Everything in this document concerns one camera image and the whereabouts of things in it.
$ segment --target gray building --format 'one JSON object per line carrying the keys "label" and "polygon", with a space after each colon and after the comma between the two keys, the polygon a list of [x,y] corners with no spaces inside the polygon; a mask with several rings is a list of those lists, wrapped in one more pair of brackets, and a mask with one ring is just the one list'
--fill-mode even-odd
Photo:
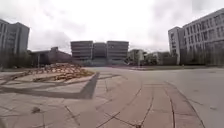
{"label": "gray building", "polygon": [[107,59],[125,60],[127,58],[129,42],[107,41]]}
{"label": "gray building", "polygon": [[224,9],[192,21],[182,28],[171,29],[168,33],[170,52],[176,49],[180,63],[224,63]]}
{"label": "gray building", "polygon": [[93,41],[72,41],[71,50],[74,61],[92,60]]}
{"label": "gray building", "polygon": [[107,55],[107,45],[105,43],[94,43],[93,44],[93,59],[96,58],[106,58]]}
{"label": "gray building", "polygon": [[29,28],[21,23],[10,24],[0,20],[0,50],[6,54],[27,51]]}

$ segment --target paving stone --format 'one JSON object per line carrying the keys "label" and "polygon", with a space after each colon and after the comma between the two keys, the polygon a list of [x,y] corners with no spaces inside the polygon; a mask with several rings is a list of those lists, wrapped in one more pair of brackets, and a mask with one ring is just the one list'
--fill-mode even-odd
{"label": "paving stone", "polygon": [[14,111],[22,113],[22,114],[31,114],[32,109],[34,107],[37,107],[38,105],[35,104],[29,104],[29,103],[22,103],[23,105],[16,106],[13,108]]}
{"label": "paving stone", "polygon": [[143,128],[173,128],[172,113],[150,111],[143,123]]}
{"label": "paving stone", "polygon": [[5,104],[9,103],[10,101],[11,101],[11,99],[6,99],[6,98],[0,97],[0,106],[4,106]]}
{"label": "paving stone", "polygon": [[175,114],[176,128],[204,128],[198,117]]}
{"label": "paving stone", "polygon": [[134,128],[134,127],[119,120],[112,119],[103,126],[101,126],[100,128]]}
{"label": "paving stone", "polygon": [[18,118],[19,118],[18,116],[2,117],[0,120],[2,121],[4,127],[1,127],[0,123],[0,128],[14,128],[14,125],[18,120]]}
{"label": "paving stone", "polygon": [[67,108],[73,115],[78,115],[89,109],[97,108],[106,102],[107,100],[103,98],[93,98],[92,100],[82,100],[77,103],[75,102],[74,104],[67,105]]}
{"label": "paving stone", "polygon": [[62,104],[64,104],[64,106],[68,106],[68,105],[71,105],[71,104],[75,104],[75,103],[78,103],[80,100],[78,99],[64,99],[62,101]]}
{"label": "paving stone", "polygon": [[77,122],[79,123],[79,128],[96,128],[108,121],[110,118],[111,117],[103,112],[91,109],[81,113],[77,117]]}
{"label": "paving stone", "polygon": [[44,112],[43,115],[44,115],[45,125],[58,122],[58,121],[67,120],[72,117],[72,115],[69,113],[69,111],[66,108],[49,110],[47,112]]}
{"label": "paving stone", "polygon": [[20,101],[10,101],[7,104],[3,105],[2,107],[12,110],[18,106],[22,106],[24,103]]}
{"label": "paving stone", "polygon": [[164,89],[154,88],[154,100],[152,103],[152,110],[163,112],[171,112],[172,106],[169,96],[167,96]]}
{"label": "paving stone", "polygon": [[46,102],[44,102],[44,105],[49,105],[49,106],[64,106],[63,103],[64,99],[63,98],[48,98]]}
{"label": "paving stone", "polygon": [[59,121],[50,125],[45,126],[44,128],[78,128],[78,125],[74,119],[68,119],[65,121]]}
{"label": "paving stone", "polygon": [[197,116],[194,109],[187,101],[172,99],[172,104],[173,104],[173,110],[175,114]]}
{"label": "paving stone", "polygon": [[14,128],[32,128],[43,126],[42,113],[20,116]]}
{"label": "paving stone", "polygon": [[105,112],[111,116],[118,114],[129,102],[131,99],[121,97],[120,99],[112,100],[101,107],[99,107],[99,111]]}
{"label": "paving stone", "polygon": [[150,103],[151,100],[139,96],[116,117],[131,124],[140,125],[146,116]]}
{"label": "paving stone", "polygon": [[12,100],[14,97],[16,97],[17,94],[16,93],[0,93],[0,98],[2,99],[9,99]]}

